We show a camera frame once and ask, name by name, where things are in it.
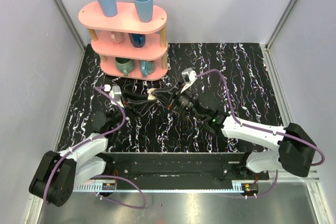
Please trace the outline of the beige earbud charging case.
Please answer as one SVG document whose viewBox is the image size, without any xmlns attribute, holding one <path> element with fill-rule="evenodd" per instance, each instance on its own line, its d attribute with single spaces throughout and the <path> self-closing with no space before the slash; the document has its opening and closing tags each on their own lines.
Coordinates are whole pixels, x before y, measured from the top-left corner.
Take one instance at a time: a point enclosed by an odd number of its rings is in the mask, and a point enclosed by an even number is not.
<svg viewBox="0 0 336 224">
<path fill-rule="evenodd" d="M 155 95 L 152 94 L 152 92 L 153 92 L 154 90 L 156 90 L 156 88 L 150 88 L 150 89 L 148 90 L 148 100 L 155 100 L 155 99 L 156 99 Z"/>
</svg>

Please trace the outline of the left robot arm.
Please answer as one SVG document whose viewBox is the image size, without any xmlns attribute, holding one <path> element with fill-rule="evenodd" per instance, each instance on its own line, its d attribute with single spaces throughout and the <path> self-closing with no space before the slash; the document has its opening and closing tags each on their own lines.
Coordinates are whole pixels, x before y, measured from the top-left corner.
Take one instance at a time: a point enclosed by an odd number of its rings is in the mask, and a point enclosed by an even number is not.
<svg viewBox="0 0 336 224">
<path fill-rule="evenodd" d="M 93 114 L 91 125 L 94 132 L 85 140 L 63 151 L 48 151 L 43 155 L 28 191 L 45 203 L 63 206 L 74 189 L 91 179 L 114 181 L 112 185 L 103 183 L 101 189 L 95 190 L 101 198 L 110 195 L 119 181 L 139 190 L 134 182 L 115 172 L 112 157 L 104 152 L 110 146 L 114 134 L 124 126 L 127 111 L 142 116 L 155 104 L 156 99 L 150 94 L 122 92 L 118 86 L 111 91 L 103 87 L 96 89 L 117 109 L 111 113 Z"/>
</svg>

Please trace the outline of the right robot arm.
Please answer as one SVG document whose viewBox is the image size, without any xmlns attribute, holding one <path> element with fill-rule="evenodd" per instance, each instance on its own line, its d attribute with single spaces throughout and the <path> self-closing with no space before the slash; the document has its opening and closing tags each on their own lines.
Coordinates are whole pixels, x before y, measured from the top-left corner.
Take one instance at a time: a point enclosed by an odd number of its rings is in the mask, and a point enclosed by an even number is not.
<svg viewBox="0 0 336 224">
<path fill-rule="evenodd" d="M 250 180 L 257 173 L 281 168 L 298 177 L 308 176 L 317 146 L 300 125 L 271 126 L 234 119 L 220 109 L 219 101 L 212 94 L 195 95 L 183 86 L 153 89 L 150 95 L 167 109 L 179 108 L 189 113 L 215 135 L 266 147 L 264 152 L 244 155 L 238 167 L 242 179 Z"/>
</svg>

